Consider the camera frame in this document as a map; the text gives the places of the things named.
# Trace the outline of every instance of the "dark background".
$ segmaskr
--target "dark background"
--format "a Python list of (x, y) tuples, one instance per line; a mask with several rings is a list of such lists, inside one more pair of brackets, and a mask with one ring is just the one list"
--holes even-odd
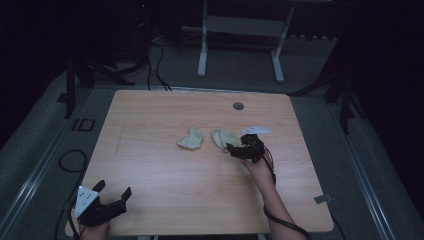
[[(176, 42), (181, 26), (201, 26), (202, 1), (154, 2), (143, 1), (148, 9), (143, 9), (140, 19), (134, 11), (134, 6), (140, 5), (130, 0), (1, 0), (1, 146), (50, 82), (65, 70), (70, 49), (111, 64), (128, 57), (133, 48), (139, 50), (136, 55), (145, 53), (144, 36), (134, 29), (146, 18)], [(254, 5), (257, 17), (284, 15), (269, 11), (269, 6), (281, 4), (278, 1), (243, 3), (244, 7), (234, 7), (231, 13), (244, 15)], [(352, 0), (297, 6), (291, 37), (339, 38), (324, 70), (337, 72), (345, 64), (356, 66), (354, 92), (423, 216), (423, 4)], [(217, 0), (212, 10), (227, 13), (228, 4)]]

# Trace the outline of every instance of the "beige cloth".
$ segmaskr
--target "beige cloth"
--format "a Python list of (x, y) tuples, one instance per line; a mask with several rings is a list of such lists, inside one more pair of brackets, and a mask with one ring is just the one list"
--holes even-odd
[(227, 143), (237, 147), (237, 136), (224, 128), (214, 129), (212, 131), (212, 138), (215, 144), (224, 152), (228, 152)]
[(189, 134), (178, 139), (178, 145), (183, 148), (196, 150), (202, 146), (203, 135), (198, 127), (190, 127)]

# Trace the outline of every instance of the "hand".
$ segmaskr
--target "hand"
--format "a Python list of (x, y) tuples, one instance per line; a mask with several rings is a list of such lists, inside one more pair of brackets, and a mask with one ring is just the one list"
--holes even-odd
[[(272, 166), (272, 161), (268, 149), (266, 149), (264, 157), (270, 166)], [(264, 194), (265, 191), (269, 189), (275, 188), (271, 171), (269, 170), (268, 165), (264, 159), (261, 158), (256, 163), (252, 163), (246, 159), (240, 159), (240, 163), (247, 168), (253, 178), (253, 181), (262, 194)]]
[(80, 225), (80, 240), (106, 240), (109, 223), (110, 221), (95, 227)]

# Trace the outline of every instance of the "gray floor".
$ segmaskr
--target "gray floor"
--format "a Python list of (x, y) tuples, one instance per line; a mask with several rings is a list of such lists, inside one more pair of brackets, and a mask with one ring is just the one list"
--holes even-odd
[[(206, 76), (198, 78), (200, 50), (196, 37), (187, 39), (178, 47), (166, 44), (166, 38), (156, 41), (164, 49), (160, 76), (174, 90), (281, 94), (295, 91), (316, 79), (335, 43), (287, 40), (280, 57), (286, 79), (281, 84), (274, 80), (268, 51), (230, 49), (217, 44), (211, 44), (209, 48)], [(153, 47), (150, 55), (155, 65), (160, 56), (159, 48)], [(146, 71), (128, 77), (129, 81), (136, 82), (136, 86), (130, 88), (146, 89), (146, 79)], [(155, 78), (152, 78), (152, 84), (158, 84)], [(65, 120), (66, 106), (56, 102), (59, 94), (65, 91), (64, 75), (52, 82), (26, 121), (1, 150), (0, 216), (1, 230), (6, 231), (0, 236), (6, 239), (53, 237), (62, 205), (78, 179), (78, 174), (63, 172), (58, 167), (58, 159), (71, 149), (80, 149), (90, 158), (113, 94), (120, 88), (124, 87), (105, 81), (99, 81), (94, 89), (78, 88), (77, 109), (71, 119)], [(354, 111), (355, 118), (349, 120), (350, 135), (344, 135), (337, 124), (338, 104), (326, 104), (322, 100), (325, 89), (292, 98), (292, 102), (322, 189), (334, 198), (328, 203), (330, 211), (347, 239), (424, 239), (423, 222), (372, 126)], [(76, 118), (95, 119), (94, 130), (72, 131)], [(67, 166), (75, 169), (82, 166), (82, 157), (78, 154), (67, 156), (65, 161)], [(70, 239), (63, 234), (64, 224), (65, 218), (62, 218), (59, 239)], [(312, 237), (341, 239), (341, 233), (335, 228), (328, 233), (312, 233)], [(234, 236), (234, 239), (246, 238)]]

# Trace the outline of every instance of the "wooden table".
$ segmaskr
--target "wooden table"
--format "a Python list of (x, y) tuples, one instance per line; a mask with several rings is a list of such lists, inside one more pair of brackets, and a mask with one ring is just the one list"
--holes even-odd
[[(243, 110), (233, 103), (241, 102)], [(247, 234), (268, 232), (263, 202), (247, 170), (211, 137), (226, 128), (240, 138), (251, 125), (273, 157), (277, 189), (299, 226), (333, 228), (290, 99), (229, 92), (117, 91), (83, 186), (106, 181), (104, 203), (131, 186), (128, 212), (113, 219), (111, 235)], [(203, 132), (200, 150), (178, 146), (189, 127)]]

